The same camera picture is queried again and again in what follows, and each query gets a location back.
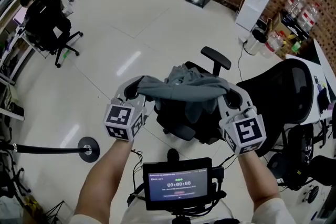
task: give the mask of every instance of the timer display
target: timer display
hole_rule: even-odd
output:
[[[188,186],[191,185],[190,181],[186,181],[186,182],[177,182],[177,183],[168,183],[167,187],[182,187],[182,186]]]
[[[151,201],[190,199],[207,195],[207,168],[148,174]]]

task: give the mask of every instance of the white desk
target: white desk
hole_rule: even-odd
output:
[[[329,90],[328,90],[328,87],[327,87],[327,80],[324,76],[322,66],[318,65],[317,63],[307,61],[307,60],[304,60],[302,58],[299,58],[299,57],[296,57],[296,56],[293,56],[293,55],[286,55],[286,59],[297,59],[297,60],[300,60],[300,61],[304,62],[310,70],[311,79],[312,79],[313,85],[314,85],[313,104],[312,104],[312,107],[311,107],[311,110],[310,110],[310,113],[309,113],[307,119],[304,122],[302,122],[301,125],[305,125],[305,124],[308,124],[308,123],[315,123],[315,122],[318,122],[319,120],[325,120],[327,118],[332,117],[332,110],[325,110],[322,114],[320,114],[320,110],[319,110],[319,106],[318,106],[318,102],[317,102],[317,96],[319,94],[319,89],[317,87],[317,84],[315,83],[314,76],[316,76],[318,78],[319,83],[321,85],[325,85],[325,87],[327,89],[327,96],[328,96],[328,99],[330,101]]]
[[[329,86],[334,94],[336,94],[336,76],[332,70],[330,64],[328,63],[327,58],[325,57],[319,43],[314,39],[314,46],[319,58],[321,67],[323,68],[324,75],[329,83]]]

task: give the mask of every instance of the gray cloth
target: gray cloth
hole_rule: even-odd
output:
[[[207,76],[185,65],[173,67],[164,82],[145,76],[138,85],[138,93],[152,97],[158,110],[167,100],[186,102],[185,115],[191,123],[197,122],[203,110],[212,114],[217,107],[217,97],[229,90],[225,79]]]

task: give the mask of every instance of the plastic bottle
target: plastic bottle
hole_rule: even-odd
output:
[[[307,5],[298,17],[297,23],[302,30],[309,32],[313,25],[319,19],[319,4]]]
[[[300,47],[301,47],[301,41],[296,41],[292,47],[292,51],[298,53]]]
[[[271,32],[268,35],[268,39],[265,42],[265,45],[261,48],[259,51],[262,56],[265,58],[270,58],[276,51],[278,51],[283,43],[284,43],[284,38],[283,36],[285,35],[284,32]]]
[[[306,0],[287,0],[285,10],[292,18],[296,18],[305,5]]]

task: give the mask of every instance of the forearm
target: forearm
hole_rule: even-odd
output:
[[[280,197],[274,175],[254,151],[239,155],[238,160],[248,193],[254,203],[254,210],[264,202]]]
[[[80,191],[75,214],[91,216],[103,224],[109,222],[111,202],[131,148],[132,143],[116,140],[93,166]]]

